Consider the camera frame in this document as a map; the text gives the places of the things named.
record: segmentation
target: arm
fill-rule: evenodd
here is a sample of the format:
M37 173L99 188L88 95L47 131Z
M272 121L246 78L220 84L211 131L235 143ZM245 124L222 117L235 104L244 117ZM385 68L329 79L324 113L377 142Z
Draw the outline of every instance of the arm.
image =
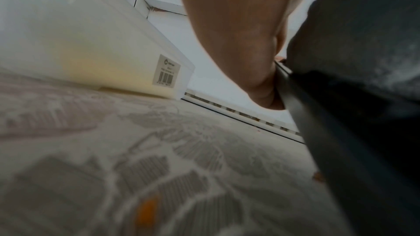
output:
M257 104L283 109L273 79L274 56L287 17L301 0L182 0L205 50Z

